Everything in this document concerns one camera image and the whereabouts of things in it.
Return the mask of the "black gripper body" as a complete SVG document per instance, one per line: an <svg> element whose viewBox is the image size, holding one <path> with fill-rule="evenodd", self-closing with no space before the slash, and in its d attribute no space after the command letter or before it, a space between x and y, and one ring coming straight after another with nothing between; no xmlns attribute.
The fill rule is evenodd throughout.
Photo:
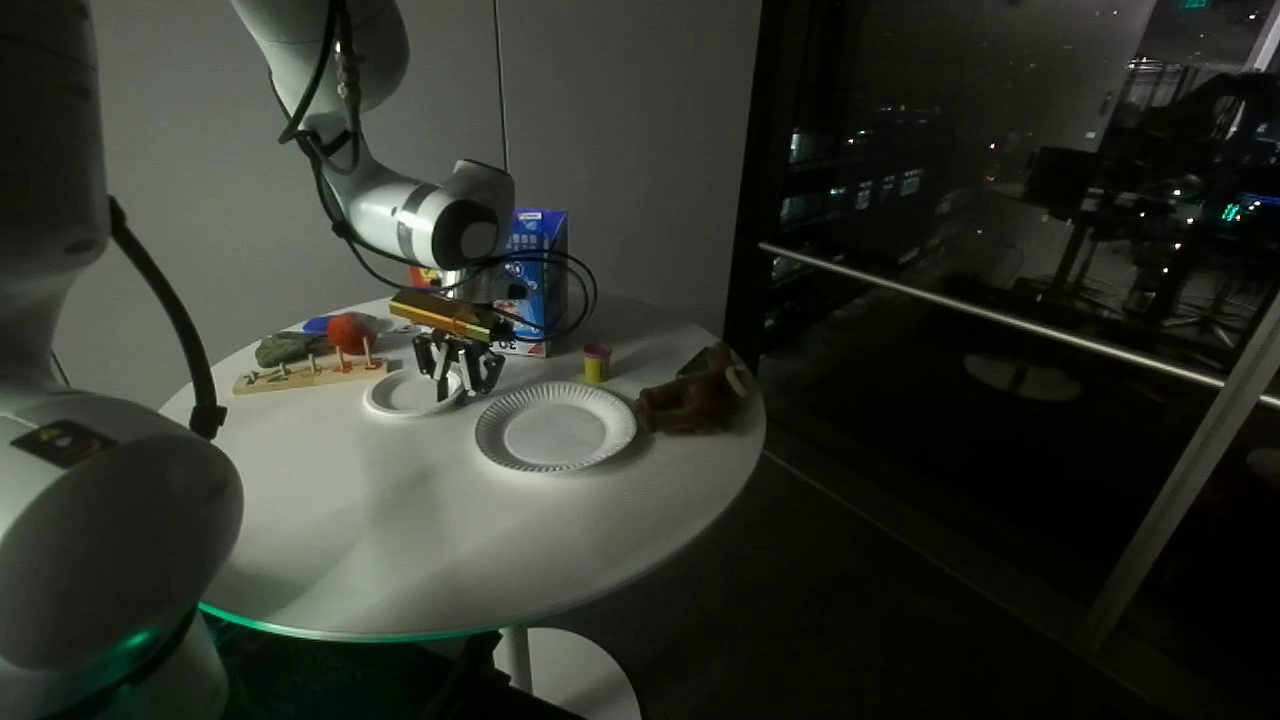
<svg viewBox="0 0 1280 720"><path fill-rule="evenodd" d="M439 289L407 294L418 335L413 340L415 367L431 381L458 372L464 389L492 389L504 361L492 351L496 320L484 303L452 299Z"/></svg>

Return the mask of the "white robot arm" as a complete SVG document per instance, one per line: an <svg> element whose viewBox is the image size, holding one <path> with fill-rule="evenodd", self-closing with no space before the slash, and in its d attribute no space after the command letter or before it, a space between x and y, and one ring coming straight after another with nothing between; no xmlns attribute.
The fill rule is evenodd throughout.
<svg viewBox="0 0 1280 720"><path fill-rule="evenodd" d="M231 11L263 55L281 140L308 161L333 233L346 249L444 273L444 299L468 303L458 280L499 259L516 183L484 161L415 179L372 153L363 115L407 67L396 0L231 0Z"/></svg>

